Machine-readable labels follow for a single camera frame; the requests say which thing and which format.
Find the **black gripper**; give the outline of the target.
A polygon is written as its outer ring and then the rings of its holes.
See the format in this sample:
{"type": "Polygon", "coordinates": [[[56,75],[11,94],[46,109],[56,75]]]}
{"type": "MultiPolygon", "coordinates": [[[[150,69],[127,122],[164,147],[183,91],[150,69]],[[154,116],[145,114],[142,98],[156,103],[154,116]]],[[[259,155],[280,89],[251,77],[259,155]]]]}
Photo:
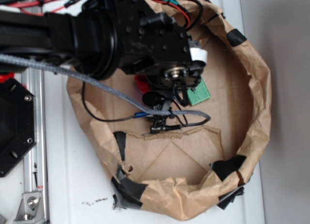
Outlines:
{"type": "Polygon", "coordinates": [[[155,13],[145,0],[116,0],[124,54],[118,67],[146,76],[152,88],[196,87],[206,63],[193,59],[190,37],[166,13],[155,13]]]}

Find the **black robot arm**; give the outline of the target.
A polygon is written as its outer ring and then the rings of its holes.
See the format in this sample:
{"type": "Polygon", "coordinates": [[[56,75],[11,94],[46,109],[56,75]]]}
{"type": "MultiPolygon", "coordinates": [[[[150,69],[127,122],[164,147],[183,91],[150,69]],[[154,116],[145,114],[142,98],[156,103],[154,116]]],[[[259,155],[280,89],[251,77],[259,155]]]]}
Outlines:
{"type": "Polygon", "coordinates": [[[77,16],[0,13],[1,53],[71,64],[98,80],[121,69],[158,89],[195,87],[206,63],[192,48],[185,28],[145,0],[88,0],[77,16]]]}

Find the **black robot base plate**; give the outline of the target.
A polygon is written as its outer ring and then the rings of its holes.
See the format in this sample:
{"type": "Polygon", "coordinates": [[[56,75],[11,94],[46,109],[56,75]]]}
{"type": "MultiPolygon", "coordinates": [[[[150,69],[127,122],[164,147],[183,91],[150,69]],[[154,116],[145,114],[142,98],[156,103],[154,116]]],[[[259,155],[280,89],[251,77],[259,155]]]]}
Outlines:
{"type": "Polygon", "coordinates": [[[0,84],[0,177],[6,177],[36,143],[35,96],[16,79],[0,84]]]}

